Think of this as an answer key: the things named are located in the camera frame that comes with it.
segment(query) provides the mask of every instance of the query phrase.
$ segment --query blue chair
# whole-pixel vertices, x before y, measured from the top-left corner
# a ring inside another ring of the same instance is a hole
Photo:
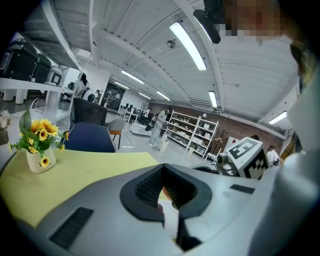
[[[87,122],[78,122],[69,132],[66,150],[85,152],[114,153],[116,147],[105,126]]]

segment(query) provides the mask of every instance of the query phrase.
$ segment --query desk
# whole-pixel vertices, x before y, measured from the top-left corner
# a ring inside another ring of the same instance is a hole
[[[17,152],[0,177],[0,193],[15,217],[36,227],[56,206],[96,181],[157,165],[148,153],[54,151],[56,164],[40,174]],[[161,192],[160,199],[166,199]]]
[[[131,119],[131,116],[135,116],[135,120],[134,120],[134,122],[136,123],[137,122],[137,119],[138,119],[138,114],[134,114],[133,112],[129,112],[128,110],[124,110],[124,115],[123,115],[123,118],[122,119],[124,119],[125,118],[125,114],[129,114],[129,119],[128,119],[128,123],[130,122],[130,119]]]

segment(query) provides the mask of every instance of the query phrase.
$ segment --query white vase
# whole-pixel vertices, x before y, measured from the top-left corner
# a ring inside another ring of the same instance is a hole
[[[26,160],[29,164],[30,170],[36,174],[43,173],[56,164],[56,156],[51,148],[51,146],[44,151],[45,157],[49,158],[50,164],[47,167],[42,167],[40,165],[41,155],[39,153],[33,154],[29,151],[26,152]]]

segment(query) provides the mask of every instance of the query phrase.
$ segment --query brick wall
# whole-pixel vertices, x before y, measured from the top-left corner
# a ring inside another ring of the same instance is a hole
[[[182,114],[186,114],[189,116],[193,116],[193,117],[199,117],[202,116],[203,112],[199,111],[199,110],[194,110],[194,109],[190,109],[190,108],[185,108],[185,107],[180,107],[180,106],[168,106],[168,105],[163,105],[163,104],[157,104],[157,103],[149,103],[148,108],[152,108],[152,113],[156,114],[158,112],[160,112],[161,110],[165,110],[167,107],[172,107],[172,109],[175,112],[178,113],[182,113]],[[281,148],[282,148],[282,144],[283,144],[283,140],[277,136],[274,136],[270,133],[268,133],[267,131],[261,130],[259,128],[256,128],[254,126],[242,123],[242,122],[238,122],[229,118],[226,118],[224,116],[220,116],[220,115],[216,115],[216,114],[209,114],[206,113],[206,120],[211,121],[211,122],[217,122],[219,121],[219,129],[218,132],[215,136],[215,138],[219,138],[220,137],[220,132],[222,130],[225,130],[227,133],[224,136],[223,144],[218,144],[214,154],[217,154],[219,149],[225,148],[225,145],[228,141],[228,138],[234,137],[238,140],[243,139],[244,137],[251,137],[252,135],[258,135],[260,138],[260,141],[263,142],[263,147],[267,152],[267,148],[270,145],[273,145],[275,147],[275,151],[280,154]],[[211,151],[215,148],[216,142],[213,141],[212,142],[212,147],[211,147]]]

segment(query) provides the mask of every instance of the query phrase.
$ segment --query chair leg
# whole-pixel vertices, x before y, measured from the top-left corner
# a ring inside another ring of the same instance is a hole
[[[121,140],[121,134],[119,135],[119,145],[118,145],[118,150],[120,149],[120,140]]]

